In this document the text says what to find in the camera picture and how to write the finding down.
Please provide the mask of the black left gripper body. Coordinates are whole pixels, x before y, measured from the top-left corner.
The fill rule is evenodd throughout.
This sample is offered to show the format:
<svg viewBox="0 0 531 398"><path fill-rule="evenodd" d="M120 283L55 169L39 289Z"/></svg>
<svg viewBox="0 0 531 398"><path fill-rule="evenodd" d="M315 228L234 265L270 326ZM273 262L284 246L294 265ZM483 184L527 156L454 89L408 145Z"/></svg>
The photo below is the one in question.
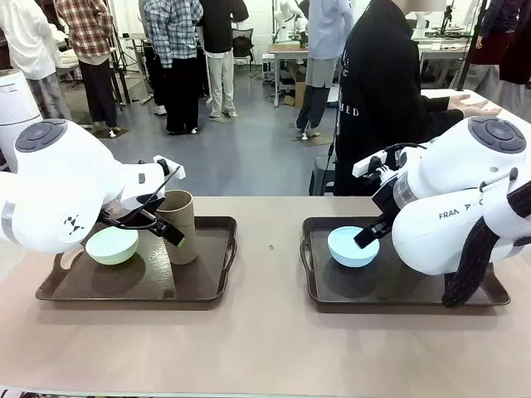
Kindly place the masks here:
<svg viewBox="0 0 531 398"><path fill-rule="evenodd" d="M139 199L140 207L119 218L112 218L110 209L101 210L99 223L126 231L165 232L166 222L155 215L156 210L164 202L165 196L146 194L140 196Z"/></svg>

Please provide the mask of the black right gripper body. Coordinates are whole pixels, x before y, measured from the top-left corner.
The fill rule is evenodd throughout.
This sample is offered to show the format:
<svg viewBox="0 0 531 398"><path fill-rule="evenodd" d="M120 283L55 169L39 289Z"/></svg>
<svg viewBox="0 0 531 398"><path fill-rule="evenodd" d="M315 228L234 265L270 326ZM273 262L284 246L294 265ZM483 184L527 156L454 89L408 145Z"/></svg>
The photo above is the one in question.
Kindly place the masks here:
<svg viewBox="0 0 531 398"><path fill-rule="evenodd" d="M392 177L383 183L373 195L374 204L381 211L381 215L376 219L376 226L392 226L400 207L394 199L393 191L397 177Z"/></svg>

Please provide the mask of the person's right hand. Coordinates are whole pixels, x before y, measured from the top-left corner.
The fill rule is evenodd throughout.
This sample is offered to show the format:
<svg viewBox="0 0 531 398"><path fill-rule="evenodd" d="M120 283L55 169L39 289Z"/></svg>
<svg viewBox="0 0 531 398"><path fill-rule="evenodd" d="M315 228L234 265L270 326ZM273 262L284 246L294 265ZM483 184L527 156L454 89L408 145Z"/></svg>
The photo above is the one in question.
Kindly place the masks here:
<svg viewBox="0 0 531 398"><path fill-rule="evenodd" d="M472 117L495 117L501 112L501 108L489 108L490 102L488 100L480 101L473 104L464 104L459 110L464 115L464 118Z"/></svg>

